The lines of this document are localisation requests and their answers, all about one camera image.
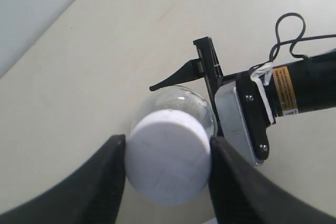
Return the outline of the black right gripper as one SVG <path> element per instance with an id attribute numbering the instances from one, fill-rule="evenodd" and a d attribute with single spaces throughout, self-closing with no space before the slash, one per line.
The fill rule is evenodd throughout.
<path id="1" fill-rule="evenodd" d="M 150 91 L 205 79 L 209 100 L 216 117 L 219 137 L 248 137 L 248 71 L 223 75 L 212 39 L 193 41 L 199 59 L 186 62 L 165 80 L 149 87 Z"/>

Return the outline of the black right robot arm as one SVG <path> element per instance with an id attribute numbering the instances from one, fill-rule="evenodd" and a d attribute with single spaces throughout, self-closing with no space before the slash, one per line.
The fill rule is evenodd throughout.
<path id="1" fill-rule="evenodd" d="M 210 37 L 194 41 L 198 58 L 150 87 L 151 91 L 204 78 L 217 135 L 242 133 L 253 147 L 267 144 L 266 129 L 277 117 L 335 107 L 335 52 L 273 67 L 268 61 L 224 75 Z"/>

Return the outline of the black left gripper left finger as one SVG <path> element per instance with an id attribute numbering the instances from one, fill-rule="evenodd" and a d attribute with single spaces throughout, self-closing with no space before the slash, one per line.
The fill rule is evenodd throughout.
<path id="1" fill-rule="evenodd" d="M 115 223 L 125 187 L 125 135 L 111 136 L 81 167 L 1 223 Z"/>

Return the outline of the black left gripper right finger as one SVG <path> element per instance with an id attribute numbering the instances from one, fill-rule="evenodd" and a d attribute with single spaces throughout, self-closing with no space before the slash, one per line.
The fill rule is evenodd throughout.
<path id="1" fill-rule="evenodd" d="M 335 223 L 263 176 L 223 137 L 210 144 L 208 187 L 218 223 Z"/>

